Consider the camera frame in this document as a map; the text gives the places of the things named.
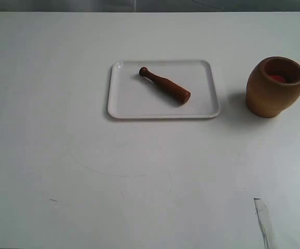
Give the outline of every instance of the white tray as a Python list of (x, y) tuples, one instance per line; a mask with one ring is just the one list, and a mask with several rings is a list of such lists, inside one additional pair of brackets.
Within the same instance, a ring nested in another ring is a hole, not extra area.
[[(190, 91), (189, 101), (179, 105), (141, 77), (143, 66)], [(118, 61), (112, 67), (107, 111), (118, 119), (213, 118), (220, 104), (206, 61)]]

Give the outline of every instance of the white table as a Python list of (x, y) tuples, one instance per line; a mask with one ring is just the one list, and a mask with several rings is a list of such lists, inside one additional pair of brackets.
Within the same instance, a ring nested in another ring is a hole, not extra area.
[[(300, 99), (243, 103), (268, 56), (300, 63), (299, 12), (0, 13), (0, 247), (261, 249), (260, 197), (300, 248)], [(209, 61), (221, 114), (111, 119), (121, 59)]]

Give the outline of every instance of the wooden pestle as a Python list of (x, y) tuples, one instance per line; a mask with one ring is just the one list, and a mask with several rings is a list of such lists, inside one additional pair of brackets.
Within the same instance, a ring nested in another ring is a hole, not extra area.
[(156, 84), (163, 92), (175, 98), (181, 104), (186, 103), (190, 98), (190, 92), (186, 89), (178, 86), (176, 83), (170, 81), (169, 79), (159, 77), (151, 72), (146, 67), (140, 69), (140, 75), (148, 78), (153, 83)]

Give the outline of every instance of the pestle knob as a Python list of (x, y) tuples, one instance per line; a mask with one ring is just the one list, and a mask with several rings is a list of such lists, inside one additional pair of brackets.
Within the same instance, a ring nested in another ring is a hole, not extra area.
[(181, 104), (186, 103), (190, 98), (190, 92), (186, 89), (178, 86), (176, 83), (170, 81), (169, 79), (159, 77), (151, 72), (146, 67), (140, 69), (140, 75), (148, 78), (153, 83), (156, 84), (163, 92), (175, 98)]

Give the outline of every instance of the tray rim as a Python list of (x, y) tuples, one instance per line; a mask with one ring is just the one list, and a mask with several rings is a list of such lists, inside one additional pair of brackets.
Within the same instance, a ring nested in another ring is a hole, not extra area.
[[(211, 76), (212, 76), (212, 81), (213, 81), (213, 89), (214, 89), (214, 94), (216, 97), (216, 103), (218, 108), (216, 109), (215, 112), (208, 114), (208, 115), (169, 115), (169, 114), (165, 114), (165, 115), (139, 115), (138, 117), (134, 117), (134, 116), (127, 116), (124, 115), (123, 117), (117, 115), (114, 112), (114, 108), (112, 106), (112, 103), (110, 101), (110, 99), (112, 99), (112, 76), (114, 74), (115, 68), (117, 67), (118, 64), (124, 63), (124, 62), (188, 62), (188, 61), (198, 61), (198, 62), (202, 62), (204, 64), (206, 64), (211, 71)], [(126, 60), (119, 60), (117, 62), (115, 62), (112, 66), (111, 66), (111, 74), (110, 74), (110, 86), (108, 88), (108, 96), (107, 96), (107, 112), (108, 114), (115, 119), (118, 120), (144, 120), (144, 119), (152, 119), (152, 120), (172, 120), (172, 119), (211, 119), (211, 118), (215, 118), (216, 116), (219, 115), (219, 113), (221, 112), (221, 104), (218, 98), (218, 94), (217, 94), (217, 88), (216, 88), (216, 84), (215, 84), (215, 79), (213, 76), (213, 70), (212, 70), (212, 66), (211, 64), (205, 60), (205, 59), (158, 59), (158, 60), (144, 60), (144, 59), (126, 59)]]

